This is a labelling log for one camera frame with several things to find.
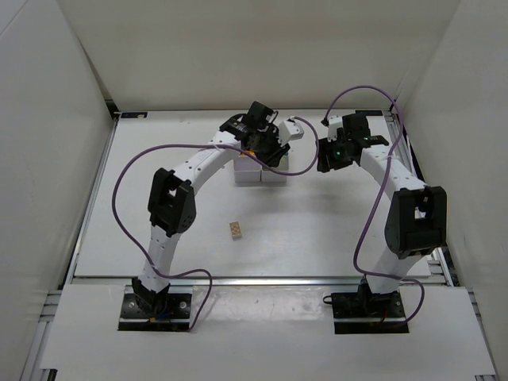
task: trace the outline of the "robotic arm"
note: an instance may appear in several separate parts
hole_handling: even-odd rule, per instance
[[[371,135],[363,115],[332,117],[328,124],[328,137],[319,141],[317,170],[328,172],[354,162],[382,186],[390,151],[388,142],[381,136]],[[364,278],[354,299],[361,305],[364,316],[387,310],[400,279],[446,239],[443,188],[429,187],[392,157],[384,193],[391,200],[384,231],[387,246],[372,272],[395,275],[398,279],[373,275]],[[342,308],[354,310],[356,306],[346,301]]]
[[[220,148],[203,149],[172,170],[161,168],[154,174],[148,201],[152,224],[148,254],[159,272],[169,274],[176,245],[196,218],[194,197],[210,177],[241,150],[250,150],[266,165],[278,167],[290,149],[288,142],[303,137],[303,128],[296,121],[275,126],[270,122],[273,115],[274,110],[254,102],[240,120],[231,117],[215,133],[209,144]],[[147,315],[165,311],[169,279],[158,276],[148,261],[132,285],[137,305]]]

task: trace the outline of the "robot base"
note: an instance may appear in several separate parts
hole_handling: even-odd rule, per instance
[[[148,316],[136,304],[132,293],[124,294],[121,304],[119,331],[185,332],[189,329],[191,293],[167,294],[167,309],[159,317]]]
[[[333,293],[333,324],[336,335],[363,333],[408,333],[400,293],[390,294],[382,308],[368,313],[358,293]]]

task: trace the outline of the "white floor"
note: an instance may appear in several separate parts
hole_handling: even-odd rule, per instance
[[[57,380],[475,380],[494,374],[464,289],[426,287],[410,333],[333,334],[320,287],[215,287],[193,333],[117,331],[124,287],[67,285],[41,366]],[[204,288],[196,292],[197,301]],[[417,287],[402,287],[410,313]]]
[[[79,254],[75,275],[132,277],[143,257],[123,235],[111,213],[111,193],[118,174],[139,151],[164,143],[206,143],[234,111],[150,112],[146,119],[120,119],[102,183]],[[338,110],[334,114],[350,114]],[[320,137],[323,110],[284,111],[307,118]],[[390,135],[384,117],[369,117],[373,134]],[[290,170],[308,165],[314,143],[310,131],[291,143]],[[149,240],[148,192],[159,167],[171,169],[192,155],[168,149],[141,159],[128,172],[118,197],[125,225],[142,243]],[[379,185],[368,173],[351,166],[322,174],[313,169],[288,179],[285,187],[237,187],[232,166],[220,170],[196,198],[198,217],[179,242],[171,273],[204,267],[215,276],[358,276],[352,254]],[[382,200],[360,254],[360,264],[372,268],[384,242],[389,202]],[[243,238],[233,241],[229,223],[240,222]],[[410,271],[429,276],[426,261]]]

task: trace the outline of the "small wooden block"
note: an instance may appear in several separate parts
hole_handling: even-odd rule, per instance
[[[229,224],[229,228],[231,229],[231,237],[234,240],[241,238],[241,229],[240,229],[240,224],[238,223],[238,221],[231,222]]]

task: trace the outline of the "mounting plate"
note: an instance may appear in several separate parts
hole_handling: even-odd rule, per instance
[[[409,332],[398,291],[390,296],[385,310],[373,314],[365,312],[356,292],[333,293],[332,308],[336,335]]]
[[[192,294],[167,294],[167,309],[157,319],[151,319],[136,304],[136,297],[130,292],[124,294],[121,304],[119,331],[185,332],[189,329]]]

